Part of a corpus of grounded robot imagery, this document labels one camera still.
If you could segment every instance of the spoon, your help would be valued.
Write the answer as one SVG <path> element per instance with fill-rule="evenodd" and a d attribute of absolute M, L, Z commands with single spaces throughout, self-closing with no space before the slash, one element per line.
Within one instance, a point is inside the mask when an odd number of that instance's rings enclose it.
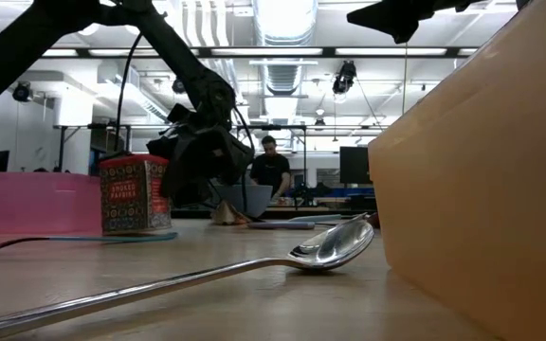
<path fill-rule="evenodd" d="M 283 265 L 308 271 L 335 269 L 357 257 L 373 240 L 374 231 L 366 218 L 367 216 L 363 214 L 339 224 L 296 246 L 285 258 L 242 261 L 1 316 L 0 337 L 30 331 L 266 266 Z"/>

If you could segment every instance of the cardboard box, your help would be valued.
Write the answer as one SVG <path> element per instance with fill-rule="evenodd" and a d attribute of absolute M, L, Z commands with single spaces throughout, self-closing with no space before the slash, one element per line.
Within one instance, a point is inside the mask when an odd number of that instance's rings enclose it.
<path fill-rule="evenodd" d="M 103 234 L 172 227 L 170 201 L 159 195 L 168 160 L 134 155 L 100 163 Z"/>
<path fill-rule="evenodd" d="M 546 0 L 369 146 L 393 271 L 506 340 L 546 340 Z"/>

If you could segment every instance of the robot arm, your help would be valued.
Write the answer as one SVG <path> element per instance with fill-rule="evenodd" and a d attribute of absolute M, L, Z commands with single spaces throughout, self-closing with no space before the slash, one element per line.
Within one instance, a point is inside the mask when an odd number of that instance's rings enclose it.
<path fill-rule="evenodd" d="M 94 23 L 138 27 L 185 84 L 205 124 L 230 120 L 233 89 L 197 60 L 150 0 L 124 0 L 115 7 L 98 0 L 35 0 L 0 33 L 0 95 L 64 35 Z"/>
<path fill-rule="evenodd" d="M 390 34 L 396 44 L 410 40 L 418 22 L 429 19 L 435 11 L 456 9 L 463 11 L 469 5 L 482 0 L 382 0 L 347 14 L 351 24 L 372 28 Z M 518 9 L 522 9 L 531 0 L 517 0 Z"/>
<path fill-rule="evenodd" d="M 174 123 L 170 137 L 149 143 L 152 154 L 170 160 L 162 193 L 175 204 L 193 204 L 209 195 L 207 179 L 235 183 L 254 151 L 229 133 L 234 90 L 197 60 L 151 0 L 116 3 L 108 7 L 99 0 L 35 0 L 0 33 L 0 95 L 65 34 L 94 23 L 136 26 L 185 85 L 196 110 L 176 105 L 169 116 Z"/>

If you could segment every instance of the black t-shirt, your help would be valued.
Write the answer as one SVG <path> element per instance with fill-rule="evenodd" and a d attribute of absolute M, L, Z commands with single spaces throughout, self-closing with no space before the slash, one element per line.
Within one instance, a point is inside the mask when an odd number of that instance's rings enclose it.
<path fill-rule="evenodd" d="M 282 174 L 290 172 L 290 163 L 283 155 L 260 155 L 254 159 L 250 177 L 256 179 L 259 185 L 273 187 L 271 195 L 274 195 L 282 185 Z"/>

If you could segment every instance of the table surface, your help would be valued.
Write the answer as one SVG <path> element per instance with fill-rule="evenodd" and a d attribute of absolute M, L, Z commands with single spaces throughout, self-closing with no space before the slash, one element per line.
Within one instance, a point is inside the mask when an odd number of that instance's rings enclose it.
<path fill-rule="evenodd" d="M 318 231 L 174 221 L 170 242 L 28 242 L 0 250 L 0 315 L 230 262 L 282 256 Z M 324 275 L 269 267 L 9 340 L 496 340 L 390 270 L 382 239 Z"/>

